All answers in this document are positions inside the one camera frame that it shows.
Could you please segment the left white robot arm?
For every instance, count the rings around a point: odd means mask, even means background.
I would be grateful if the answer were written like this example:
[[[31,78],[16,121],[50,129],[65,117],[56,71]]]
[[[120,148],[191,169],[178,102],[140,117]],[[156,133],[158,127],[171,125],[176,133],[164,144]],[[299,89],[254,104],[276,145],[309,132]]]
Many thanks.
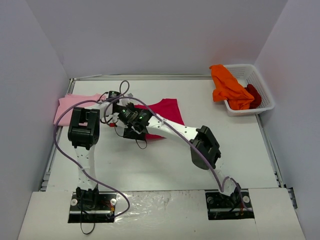
[[[76,103],[66,110],[71,113],[69,120],[68,140],[75,150],[78,167],[76,197],[89,209],[97,208],[101,203],[95,171],[95,146],[100,137],[100,123],[104,119],[106,124],[120,123],[120,114],[127,110],[134,110],[131,102],[126,102],[120,92],[112,91],[105,100],[93,100],[93,106],[85,108],[82,105],[89,103],[85,100]]]

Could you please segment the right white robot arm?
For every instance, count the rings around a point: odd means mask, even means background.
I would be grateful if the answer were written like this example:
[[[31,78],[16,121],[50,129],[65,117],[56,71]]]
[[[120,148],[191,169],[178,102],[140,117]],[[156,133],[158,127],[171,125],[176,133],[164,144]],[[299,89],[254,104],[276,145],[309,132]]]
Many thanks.
[[[151,109],[136,108],[133,105],[118,106],[114,114],[124,128],[137,135],[157,135],[188,144],[192,163],[213,174],[222,202],[229,207],[239,202],[235,180],[224,175],[221,170],[216,170],[216,163],[221,157],[220,145],[209,127],[189,127],[168,120]]]

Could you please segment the magenta t shirt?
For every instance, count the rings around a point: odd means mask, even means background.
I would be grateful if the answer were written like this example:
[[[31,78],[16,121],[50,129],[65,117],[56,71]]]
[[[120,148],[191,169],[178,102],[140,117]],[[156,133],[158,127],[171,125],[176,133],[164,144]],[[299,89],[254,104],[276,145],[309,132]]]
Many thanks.
[[[163,98],[160,102],[148,105],[152,111],[175,123],[184,125],[178,100],[175,98]]]

